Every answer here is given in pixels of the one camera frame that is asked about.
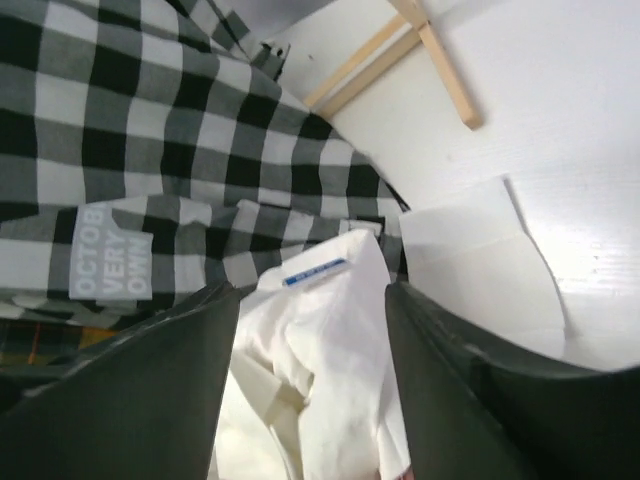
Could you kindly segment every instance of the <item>black and white checkered shirt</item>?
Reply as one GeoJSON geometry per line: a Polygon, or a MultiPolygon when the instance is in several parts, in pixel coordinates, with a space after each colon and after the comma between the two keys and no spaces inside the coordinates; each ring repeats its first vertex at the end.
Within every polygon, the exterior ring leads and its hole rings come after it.
{"type": "Polygon", "coordinates": [[[0,317],[126,326],[363,226],[401,272],[401,204],[285,56],[220,0],[0,2],[0,317]]]}

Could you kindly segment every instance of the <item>white cloth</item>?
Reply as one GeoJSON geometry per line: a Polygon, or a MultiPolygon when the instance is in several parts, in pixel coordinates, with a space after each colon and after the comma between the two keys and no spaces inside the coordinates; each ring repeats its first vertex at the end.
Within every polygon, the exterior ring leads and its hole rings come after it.
{"type": "Polygon", "coordinates": [[[265,272],[241,304],[216,434],[220,478],[364,480],[379,472],[392,480],[409,468],[388,283],[365,230],[265,272]],[[283,285],[336,259],[346,262],[283,285]]]}

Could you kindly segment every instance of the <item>wooden dowel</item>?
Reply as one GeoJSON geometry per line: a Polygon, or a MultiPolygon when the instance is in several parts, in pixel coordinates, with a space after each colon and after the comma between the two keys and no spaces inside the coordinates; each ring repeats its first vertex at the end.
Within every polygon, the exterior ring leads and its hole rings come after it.
{"type": "Polygon", "coordinates": [[[420,29],[419,34],[422,43],[431,55],[431,59],[440,74],[444,86],[449,91],[451,100],[453,100],[453,104],[456,110],[458,110],[458,115],[460,115],[462,122],[471,130],[480,127],[483,123],[482,116],[473,104],[469,92],[451,63],[451,59],[444,50],[442,43],[440,43],[436,32],[431,28],[431,25],[427,23],[420,29]]]}
{"type": "Polygon", "coordinates": [[[331,118],[342,107],[353,100],[362,90],[371,85],[384,72],[404,58],[416,45],[420,44],[420,35],[414,29],[403,34],[393,45],[380,54],[371,64],[351,79],[336,94],[327,100],[318,114],[326,119],[331,118]]]}
{"type": "Polygon", "coordinates": [[[420,0],[389,0],[389,3],[416,30],[420,30],[429,21],[420,0]]]}
{"type": "Polygon", "coordinates": [[[305,99],[304,103],[313,108],[323,97],[333,90],[341,81],[343,81],[358,66],[364,63],[376,50],[389,40],[397,31],[399,31],[406,21],[402,15],[396,15],[382,29],[367,41],[362,47],[354,53],[349,60],[336,70],[333,75],[326,79],[318,88],[311,92],[305,99]]]}

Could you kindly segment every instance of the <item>white paper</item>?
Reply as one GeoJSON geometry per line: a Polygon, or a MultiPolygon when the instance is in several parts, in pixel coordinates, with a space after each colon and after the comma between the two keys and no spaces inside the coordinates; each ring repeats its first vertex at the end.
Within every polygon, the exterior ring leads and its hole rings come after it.
{"type": "Polygon", "coordinates": [[[560,359],[565,319],[547,265],[502,179],[400,219],[409,281],[456,315],[560,359]]]}

